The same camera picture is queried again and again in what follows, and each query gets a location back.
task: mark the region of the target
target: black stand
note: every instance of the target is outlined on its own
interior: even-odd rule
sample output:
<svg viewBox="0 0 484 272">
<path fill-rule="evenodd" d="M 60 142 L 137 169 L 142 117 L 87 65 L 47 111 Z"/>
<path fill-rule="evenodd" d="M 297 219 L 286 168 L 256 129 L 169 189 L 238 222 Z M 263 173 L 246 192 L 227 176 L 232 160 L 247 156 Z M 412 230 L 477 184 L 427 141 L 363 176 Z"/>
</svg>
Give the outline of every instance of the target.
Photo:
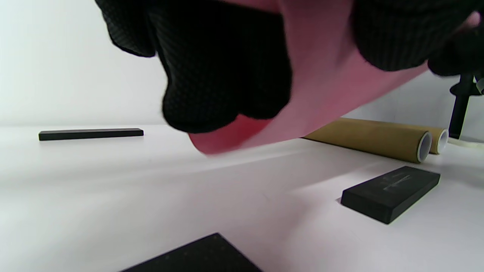
<svg viewBox="0 0 484 272">
<path fill-rule="evenodd" d="M 464 118 L 466 117 L 467 104 L 471 96 L 479 96 L 482 93 L 474 83 L 474 76 L 476 80 L 482 78 L 481 73 L 462 74 L 459 83 L 451 87 L 451 94 L 455 95 L 454 109 L 452 111 L 451 123 L 449 125 L 449 135 L 452 138 L 459 139 L 464 125 Z"/>
</svg>

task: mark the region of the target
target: gloved hand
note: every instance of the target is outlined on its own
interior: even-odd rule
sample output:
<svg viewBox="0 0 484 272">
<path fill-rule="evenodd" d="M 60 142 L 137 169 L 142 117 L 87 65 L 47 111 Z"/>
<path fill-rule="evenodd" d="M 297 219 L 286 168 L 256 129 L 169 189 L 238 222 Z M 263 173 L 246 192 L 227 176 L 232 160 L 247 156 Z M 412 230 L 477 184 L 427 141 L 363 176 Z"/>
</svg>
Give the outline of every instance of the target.
<svg viewBox="0 0 484 272">
<path fill-rule="evenodd" d="M 291 66 L 280 15 L 213 0 L 96 0 L 112 42 L 155 53 L 172 127 L 210 132 L 237 115 L 271 119 L 289 102 Z"/>
<path fill-rule="evenodd" d="M 271 119 L 289 102 L 292 71 L 280 15 L 218 0 L 96 3 L 116 46 L 137 56 L 158 53 L 168 77 L 163 115 L 174 128 L 210 132 L 239 114 Z M 354 41 L 384 71 L 428 60 L 437 75 L 471 72 L 484 66 L 482 29 L 456 30 L 483 6 L 483 0 L 355 0 Z"/>
</svg>

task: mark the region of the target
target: tube opening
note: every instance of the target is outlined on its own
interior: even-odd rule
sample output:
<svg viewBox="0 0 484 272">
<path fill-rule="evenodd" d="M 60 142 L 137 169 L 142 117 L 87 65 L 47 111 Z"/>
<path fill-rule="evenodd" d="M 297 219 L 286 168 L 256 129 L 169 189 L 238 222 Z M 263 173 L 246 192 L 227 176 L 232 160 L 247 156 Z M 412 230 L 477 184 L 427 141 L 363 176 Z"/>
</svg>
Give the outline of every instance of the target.
<svg viewBox="0 0 484 272">
<path fill-rule="evenodd" d="M 444 129 L 442 133 L 440 133 L 439 141 L 437 142 L 437 153 L 440 154 L 444 150 L 448 140 L 449 140 L 449 131 Z"/>
<path fill-rule="evenodd" d="M 423 162 L 429 152 L 430 152 L 430 147 L 432 146 L 432 135 L 430 134 L 430 132 L 426 132 L 422 139 L 420 139 L 420 143 L 419 143 L 419 148 L 417 150 L 417 154 L 418 154 L 418 161 L 419 163 Z"/>
</svg>

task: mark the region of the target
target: white table surface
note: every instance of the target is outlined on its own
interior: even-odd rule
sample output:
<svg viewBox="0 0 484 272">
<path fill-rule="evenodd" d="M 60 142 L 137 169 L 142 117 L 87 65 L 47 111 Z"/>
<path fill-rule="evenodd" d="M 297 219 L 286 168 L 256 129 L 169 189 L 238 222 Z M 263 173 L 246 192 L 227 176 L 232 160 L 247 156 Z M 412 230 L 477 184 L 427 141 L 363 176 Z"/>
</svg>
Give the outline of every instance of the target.
<svg viewBox="0 0 484 272">
<path fill-rule="evenodd" d="M 115 272 L 214 232 L 265 272 L 484 271 L 482 151 L 418 165 L 440 184 L 385 225 L 338 199 L 410 164 L 303 139 L 206 158 L 137 127 L 57 142 L 0 129 L 1 272 Z"/>
</svg>

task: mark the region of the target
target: white cable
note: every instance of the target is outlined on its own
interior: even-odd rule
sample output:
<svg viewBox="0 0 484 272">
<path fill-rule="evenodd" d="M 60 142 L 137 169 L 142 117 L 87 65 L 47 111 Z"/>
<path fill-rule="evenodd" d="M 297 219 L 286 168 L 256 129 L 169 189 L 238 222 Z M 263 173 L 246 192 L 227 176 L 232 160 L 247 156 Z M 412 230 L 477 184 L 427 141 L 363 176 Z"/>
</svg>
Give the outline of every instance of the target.
<svg viewBox="0 0 484 272">
<path fill-rule="evenodd" d="M 449 144 L 467 147 L 467 148 L 474 148 L 474 149 L 484 149 L 484 143 L 476 143 L 476 142 L 467 142 L 463 140 L 457 140 L 454 138 L 449 138 L 447 141 Z"/>
</svg>

